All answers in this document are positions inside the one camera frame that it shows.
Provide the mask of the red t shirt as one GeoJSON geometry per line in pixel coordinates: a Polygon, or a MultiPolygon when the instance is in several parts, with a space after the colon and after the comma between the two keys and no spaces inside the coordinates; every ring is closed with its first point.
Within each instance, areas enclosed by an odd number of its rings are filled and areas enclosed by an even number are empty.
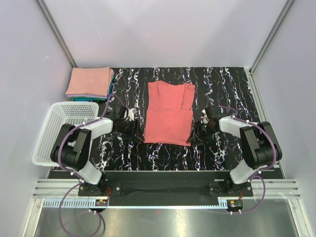
{"type": "Polygon", "coordinates": [[[148,83],[148,93],[145,143],[190,146],[195,86],[155,81],[148,83]]]}

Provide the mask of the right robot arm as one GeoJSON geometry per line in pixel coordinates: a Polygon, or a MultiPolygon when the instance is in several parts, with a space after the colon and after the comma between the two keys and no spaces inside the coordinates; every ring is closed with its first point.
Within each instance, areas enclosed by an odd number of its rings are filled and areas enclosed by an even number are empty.
{"type": "Polygon", "coordinates": [[[221,112],[223,106],[207,106],[196,121],[187,142],[193,146],[208,145],[215,133],[228,133],[241,142],[242,161],[230,171],[222,182],[209,183],[210,191],[218,194],[240,194],[246,184],[263,170],[270,169],[281,160],[282,151],[271,124],[237,118],[237,110],[230,107],[231,115],[221,112]]]}

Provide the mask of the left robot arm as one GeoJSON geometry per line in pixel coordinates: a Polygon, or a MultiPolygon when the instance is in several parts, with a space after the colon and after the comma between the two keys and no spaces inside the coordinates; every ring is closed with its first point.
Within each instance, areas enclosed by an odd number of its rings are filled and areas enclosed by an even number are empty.
{"type": "Polygon", "coordinates": [[[89,161],[92,142],[113,131],[127,141],[143,142],[136,114],[135,108],[115,106],[104,117],[91,122],[77,126],[63,124],[50,153],[51,161],[77,176],[82,181],[82,191],[94,196],[108,194],[110,187],[106,184],[105,174],[89,161]]]}

